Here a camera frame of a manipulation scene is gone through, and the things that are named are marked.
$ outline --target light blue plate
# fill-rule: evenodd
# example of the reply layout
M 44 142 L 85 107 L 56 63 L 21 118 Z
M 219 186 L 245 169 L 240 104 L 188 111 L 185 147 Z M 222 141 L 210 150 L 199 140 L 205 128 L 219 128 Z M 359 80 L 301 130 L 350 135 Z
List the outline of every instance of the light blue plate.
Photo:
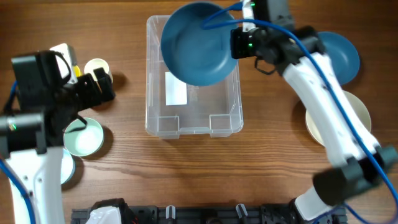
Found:
M 201 23 L 222 8 L 210 2 L 194 2 L 176 10 L 162 33 L 161 50 L 170 72 L 179 80 L 195 86 L 222 81 L 235 68 L 231 56 L 231 29 L 237 25 L 203 30 Z M 216 24 L 233 19 L 229 13 L 214 18 Z
M 326 47 L 340 85 L 349 83 L 359 72 L 361 65 L 355 46 L 342 35 L 333 32 L 319 32 L 319 38 Z

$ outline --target white paper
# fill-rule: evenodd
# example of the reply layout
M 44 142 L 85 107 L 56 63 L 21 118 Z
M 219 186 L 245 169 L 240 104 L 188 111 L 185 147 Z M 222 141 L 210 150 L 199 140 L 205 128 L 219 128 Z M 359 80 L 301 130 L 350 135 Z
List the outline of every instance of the white paper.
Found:
M 171 72 L 165 73 L 166 106 L 186 105 L 187 84 L 176 78 Z

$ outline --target wooden table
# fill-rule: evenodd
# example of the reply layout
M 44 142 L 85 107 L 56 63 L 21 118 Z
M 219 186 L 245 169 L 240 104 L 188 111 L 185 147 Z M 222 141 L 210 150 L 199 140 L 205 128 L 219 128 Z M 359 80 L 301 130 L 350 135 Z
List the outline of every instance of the wooden table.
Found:
M 307 132 L 298 96 L 278 75 L 257 72 L 253 58 L 239 61 L 241 132 L 229 138 L 196 135 L 169 141 L 146 133 L 146 20 L 171 14 L 187 2 L 11 2 L 0 4 L 0 104 L 14 81 L 11 57 L 63 42 L 74 46 L 81 68 L 99 57 L 108 61 L 113 73 L 124 74 L 115 80 L 117 98 L 110 105 L 81 113 L 107 127 L 106 140 L 97 155 L 76 160 L 76 174 L 63 188 L 67 223 L 71 209 L 117 197 L 130 205 L 159 207 L 285 203 L 311 186 L 312 174 L 330 167 L 324 148 Z M 343 88 L 368 107 L 372 133 L 382 145 L 398 146 L 397 1 L 289 4 L 298 26 L 337 32 L 354 43 L 361 71 Z M 398 169 L 389 176 L 398 186 Z M 0 192 L 0 223 L 13 223 L 4 174 Z M 349 202 L 373 221 L 394 213 L 385 186 Z

